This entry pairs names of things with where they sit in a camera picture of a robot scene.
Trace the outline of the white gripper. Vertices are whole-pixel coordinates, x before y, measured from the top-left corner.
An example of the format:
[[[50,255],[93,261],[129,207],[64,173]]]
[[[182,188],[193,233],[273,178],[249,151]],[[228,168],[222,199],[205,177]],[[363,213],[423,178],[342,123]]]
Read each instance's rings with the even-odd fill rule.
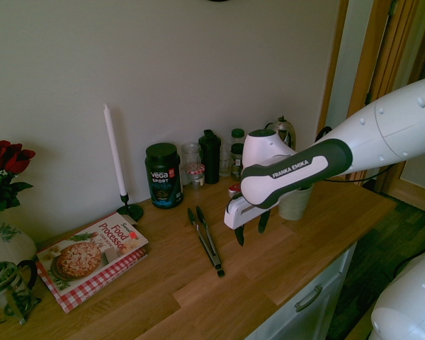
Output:
[[[243,197],[233,198],[229,202],[225,211],[224,223],[230,229],[234,229],[234,235],[241,247],[244,245],[244,226],[242,225],[245,225],[258,216],[260,216],[258,231],[260,234],[263,234],[270,217],[269,210],[252,205]]]

